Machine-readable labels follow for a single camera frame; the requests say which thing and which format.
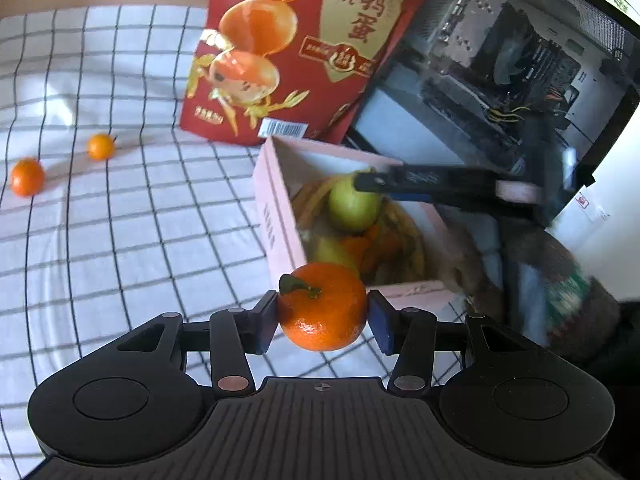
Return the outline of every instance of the cardboard box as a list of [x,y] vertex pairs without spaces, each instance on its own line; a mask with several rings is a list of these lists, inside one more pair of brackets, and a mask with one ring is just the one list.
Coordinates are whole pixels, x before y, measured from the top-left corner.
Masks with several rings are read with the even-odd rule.
[[[289,198],[305,182],[323,176],[351,173],[369,167],[382,170],[395,164],[400,162],[314,140],[270,137],[265,142],[256,163],[254,186],[274,288],[277,288],[281,275],[289,274],[307,263]],[[421,202],[401,204],[424,236],[432,279],[369,288],[380,290],[398,309],[417,306],[437,312],[454,298],[454,293],[438,279],[439,269],[447,265],[447,229],[432,205]]]

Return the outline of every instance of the checkered tablecloth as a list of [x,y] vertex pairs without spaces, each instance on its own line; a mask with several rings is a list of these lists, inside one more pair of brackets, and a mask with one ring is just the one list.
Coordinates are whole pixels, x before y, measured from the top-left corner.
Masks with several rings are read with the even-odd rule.
[[[0,479],[42,459],[26,407],[46,377],[161,312],[206,320],[251,308],[271,288],[251,174],[259,148],[207,142],[176,127],[205,19],[185,7],[92,7],[0,22]],[[117,136],[108,162],[86,156],[96,132]],[[39,158],[45,189],[7,186]],[[462,304],[440,313],[460,320]],[[281,332],[265,376],[381,376],[368,328],[348,348],[314,353]],[[187,373],[210,383],[207,354]],[[439,352],[434,380],[458,370]]]

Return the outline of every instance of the snack bag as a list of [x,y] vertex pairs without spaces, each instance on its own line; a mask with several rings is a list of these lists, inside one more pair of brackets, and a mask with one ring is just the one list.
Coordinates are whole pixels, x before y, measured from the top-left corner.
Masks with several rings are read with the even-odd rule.
[[332,124],[422,1],[209,0],[180,127],[245,146],[271,135],[340,142]]

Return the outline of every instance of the banana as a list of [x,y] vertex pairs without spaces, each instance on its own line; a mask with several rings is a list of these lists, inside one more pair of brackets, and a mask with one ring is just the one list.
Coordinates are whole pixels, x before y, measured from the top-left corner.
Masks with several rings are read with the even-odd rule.
[[296,223],[299,230],[311,229],[314,220],[322,212],[322,208],[326,203],[329,192],[334,184],[342,178],[342,175],[332,176],[322,181],[316,190],[310,194],[306,200],[300,214],[296,216]]
[[402,267],[399,278],[403,282],[419,282],[424,279],[424,241],[414,220],[396,202],[385,200],[382,213],[402,236]]
[[295,216],[296,220],[300,218],[300,213],[302,213],[306,202],[311,198],[316,189],[318,189],[318,187],[320,187],[320,185],[325,180],[326,178],[322,178],[320,180],[312,180],[310,182],[307,182],[291,199],[291,208],[293,209],[293,216]]

